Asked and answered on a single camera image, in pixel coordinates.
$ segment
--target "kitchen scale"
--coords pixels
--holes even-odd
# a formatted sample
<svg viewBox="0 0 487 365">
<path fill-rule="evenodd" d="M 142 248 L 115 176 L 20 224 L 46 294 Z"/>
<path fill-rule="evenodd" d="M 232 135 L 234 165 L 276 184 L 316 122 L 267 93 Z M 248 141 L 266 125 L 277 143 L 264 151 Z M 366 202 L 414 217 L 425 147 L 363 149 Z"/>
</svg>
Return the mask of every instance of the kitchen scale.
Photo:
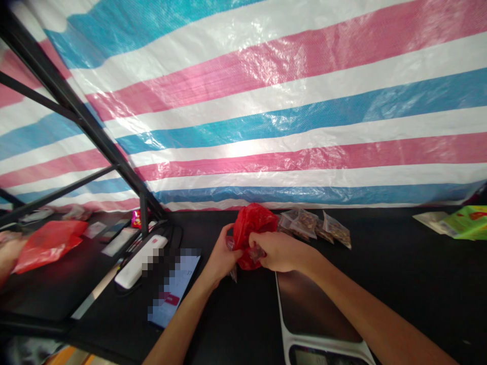
<svg viewBox="0 0 487 365">
<path fill-rule="evenodd" d="M 287 365 L 375 365 L 365 341 L 319 286 L 297 271 L 275 277 Z"/>
</svg>

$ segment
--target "hand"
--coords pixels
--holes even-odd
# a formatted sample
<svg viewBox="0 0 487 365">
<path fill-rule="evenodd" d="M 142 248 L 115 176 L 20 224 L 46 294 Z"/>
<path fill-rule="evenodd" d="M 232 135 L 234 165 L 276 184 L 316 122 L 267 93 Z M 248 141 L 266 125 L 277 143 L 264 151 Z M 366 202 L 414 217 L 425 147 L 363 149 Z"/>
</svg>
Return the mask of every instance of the hand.
<svg viewBox="0 0 487 365">
<path fill-rule="evenodd" d="M 252 232 L 249 236 L 249 245 L 254 247 L 256 244 L 267 254 L 260 259 L 262 266 L 280 272 L 300 271 L 316 251 L 311 246 L 281 232 Z"/>
<path fill-rule="evenodd" d="M 209 285 L 213 286 L 213 289 L 215 289 L 220 283 L 220 280 L 232 270 L 237 260 L 240 259 L 244 253 L 243 250 L 230 251 L 227 248 L 226 236 L 228 231 L 232 228 L 233 223 L 222 228 L 212 254 L 201 273 L 201 276 Z"/>
</svg>

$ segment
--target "white power strip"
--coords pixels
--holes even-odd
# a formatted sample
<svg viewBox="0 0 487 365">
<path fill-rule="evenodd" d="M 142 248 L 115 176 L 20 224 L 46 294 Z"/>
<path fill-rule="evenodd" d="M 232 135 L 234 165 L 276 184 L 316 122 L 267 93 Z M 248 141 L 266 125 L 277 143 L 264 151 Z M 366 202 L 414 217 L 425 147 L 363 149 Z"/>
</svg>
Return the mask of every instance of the white power strip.
<svg viewBox="0 0 487 365">
<path fill-rule="evenodd" d="M 159 252 L 167 244 L 167 238 L 154 235 L 115 276 L 115 282 L 125 289 L 130 289 L 142 276 L 142 265 L 151 264 L 152 257 L 159 256 Z"/>
</svg>

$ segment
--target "black tabletop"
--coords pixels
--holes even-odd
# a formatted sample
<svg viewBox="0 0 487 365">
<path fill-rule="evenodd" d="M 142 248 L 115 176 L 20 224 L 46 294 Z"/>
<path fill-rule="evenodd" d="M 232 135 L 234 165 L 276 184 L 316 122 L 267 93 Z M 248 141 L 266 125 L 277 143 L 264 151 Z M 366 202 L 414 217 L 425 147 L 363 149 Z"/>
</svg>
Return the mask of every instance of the black tabletop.
<svg viewBox="0 0 487 365">
<path fill-rule="evenodd" d="M 311 245 L 458 362 L 486 363 L 487 245 L 439 235 L 411 217 L 432 210 L 445 209 L 327 209 L 350 229 L 353 249 L 321 240 Z M 184 229 L 181 247 L 202 250 L 195 276 L 221 228 L 236 216 L 233 211 L 170 214 Z M 71 330 L 69 341 L 119 364 L 141 363 L 161 333 L 147 321 L 164 276 L 154 272 L 127 297 L 109 285 Z M 239 269 L 238 284 L 222 280 L 205 307 L 186 363 L 284 363 L 272 272 Z"/>
<path fill-rule="evenodd" d="M 131 213 L 95 213 L 88 223 L 102 222 L 108 228 L 122 218 L 131 218 Z M 69 318 L 123 252 L 113 257 L 102 254 L 106 244 L 99 242 L 99 236 L 83 236 L 83 242 L 54 263 L 12 274 L 0 294 L 1 316 L 13 313 L 49 321 Z"/>
</svg>

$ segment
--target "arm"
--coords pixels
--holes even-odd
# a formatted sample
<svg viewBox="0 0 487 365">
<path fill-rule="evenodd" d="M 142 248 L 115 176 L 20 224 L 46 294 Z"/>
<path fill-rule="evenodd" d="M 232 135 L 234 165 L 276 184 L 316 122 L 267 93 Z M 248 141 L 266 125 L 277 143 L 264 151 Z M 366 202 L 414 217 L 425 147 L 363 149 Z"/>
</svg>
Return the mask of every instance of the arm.
<svg viewBox="0 0 487 365">
<path fill-rule="evenodd" d="M 15 268 L 20 252 L 26 243 L 27 240 L 21 239 L 20 233 L 0 232 L 0 288 L 9 279 L 10 273 Z"/>
<path fill-rule="evenodd" d="M 225 237 L 233 224 L 223 227 L 203 272 L 184 298 L 176 314 L 144 361 L 144 365 L 182 364 L 191 338 L 213 290 L 242 256 L 243 251 L 229 251 Z"/>
<path fill-rule="evenodd" d="M 429 338 L 334 267 L 316 249 L 284 233 L 250 235 L 267 253 L 262 266 L 297 270 L 335 303 L 384 365 L 457 364 Z"/>
</svg>

